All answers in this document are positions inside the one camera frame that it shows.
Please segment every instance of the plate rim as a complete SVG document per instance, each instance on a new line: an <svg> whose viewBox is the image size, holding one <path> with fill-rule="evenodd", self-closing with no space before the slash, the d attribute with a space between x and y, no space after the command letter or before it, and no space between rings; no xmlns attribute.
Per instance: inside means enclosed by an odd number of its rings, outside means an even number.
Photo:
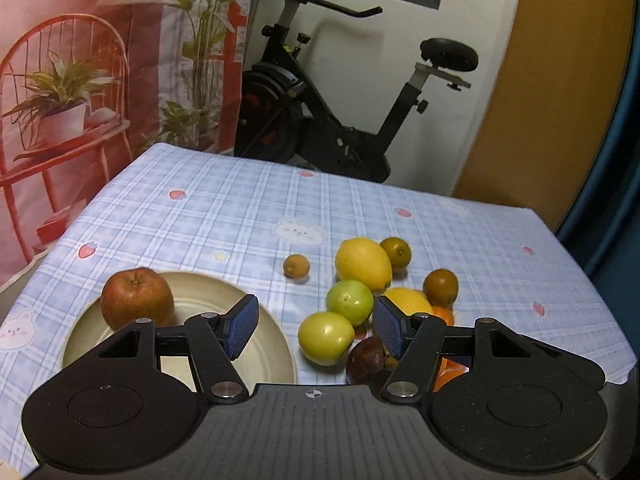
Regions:
<svg viewBox="0 0 640 480"><path fill-rule="evenodd" d="M233 288L236 288L237 290L239 290L243 294L248 294L247 291L245 291L243 288L240 288L239 286L234 285L233 283L228 282L227 280L222 280L221 278L217 278L217 277L211 276L209 274L204 274L203 272L194 272L192 270L157 270L156 272L158 274L160 274L160 275L162 275L162 274L196 274L198 276L202 276L202 277L208 278L210 280L217 280L218 282L224 283L225 285L230 285ZM62 345L62 349L60 351L60 355L59 355L58 360L57 360L58 371L56 373L59 373L64 369L63 366L62 366L62 361L65 358L66 347L69 344L69 338L71 337L71 334L73 333L73 331L75 330L76 326L78 325L78 322L80 321L80 318L82 316L84 316L86 311L89 310L94 303L97 303L99 301L100 301L100 296L98 296L94 300L92 300L89 303L87 303L86 306L80 311L80 313L78 314L78 316L74 320L74 323L71 326L71 329L69 330L69 333L65 337L65 343ZM286 334L286 332L284 332L281 324L278 323L278 321L271 315L271 312L269 312L268 309L263 304L261 304L259 300L258 300L258 304L260 305L261 309L267 313L267 316L269 316L271 318L271 320L275 323L275 325L278 327L278 330L280 330L280 333L284 337L284 342L287 345L287 350L289 351L289 358L291 359L291 364L292 364L292 368L293 368L293 380L294 380L293 384L298 384L298 366L296 365L296 357L295 357L295 355L293 355L293 351L291 350L291 346L289 345L289 340L287 339L287 334Z"/></svg>

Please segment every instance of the white flower pot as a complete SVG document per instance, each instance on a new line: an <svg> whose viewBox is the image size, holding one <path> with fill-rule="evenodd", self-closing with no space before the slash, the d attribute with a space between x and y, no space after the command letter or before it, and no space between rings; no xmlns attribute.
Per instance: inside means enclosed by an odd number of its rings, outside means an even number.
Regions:
<svg viewBox="0 0 640 480"><path fill-rule="evenodd" d="M38 138L44 140L49 146L54 146L81 136L86 111L86 103L80 103L69 110L40 118Z"/></svg>

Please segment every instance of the tall green plant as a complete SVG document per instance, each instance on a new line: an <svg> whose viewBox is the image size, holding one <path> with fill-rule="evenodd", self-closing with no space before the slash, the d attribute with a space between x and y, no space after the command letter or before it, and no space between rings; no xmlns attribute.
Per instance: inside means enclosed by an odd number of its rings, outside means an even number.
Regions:
<svg viewBox="0 0 640 480"><path fill-rule="evenodd" d="M25 143L23 134L36 120L89 102L92 94L118 82L108 76L106 70L94 68L90 60L65 62L55 52L49 52L49 60L50 72L14 74L28 81L24 87L31 94L2 115L15 114L12 123L20 124L20 141L25 150L31 147L34 139Z"/></svg>
<svg viewBox="0 0 640 480"><path fill-rule="evenodd" d="M161 108L162 133L171 131L166 136L167 142L172 142L186 148L197 148L203 137L212 138L213 133L213 106L218 91L214 65L210 58L217 44L222 41L227 30L233 31L222 16L222 5L231 0L175 0L172 7L183 10L189 20L191 32L190 40L182 44L182 56L191 61L191 70L183 73L183 80L187 90L187 96L191 102L190 118L197 117L197 121L182 121L176 130L175 113L176 103L171 109L169 103Z"/></svg>

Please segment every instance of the blue curtain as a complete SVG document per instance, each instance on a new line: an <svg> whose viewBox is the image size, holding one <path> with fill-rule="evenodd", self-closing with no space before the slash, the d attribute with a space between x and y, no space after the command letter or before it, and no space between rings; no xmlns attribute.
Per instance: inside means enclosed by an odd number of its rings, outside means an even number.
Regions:
<svg viewBox="0 0 640 480"><path fill-rule="evenodd" d="M609 131L556 233L640 354L640 6Z"/></svg>

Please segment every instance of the silver bolt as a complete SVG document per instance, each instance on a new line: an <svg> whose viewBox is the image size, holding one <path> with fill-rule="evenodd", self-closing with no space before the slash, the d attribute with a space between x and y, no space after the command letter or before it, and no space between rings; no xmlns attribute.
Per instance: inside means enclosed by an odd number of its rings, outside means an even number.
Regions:
<svg viewBox="0 0 640 480"><path fill-rule="evenodd" d="M233 381L222 381L211 387L211 393L222 399L233 399L242 393L242 386Z"/></svg>
<svg viewBox="0 0 640 480"><path fill-rule="evenodd" d="M386 387L386 390L394 397L413 397L418 394L419 388L409 381L396 381Z"/></svg>

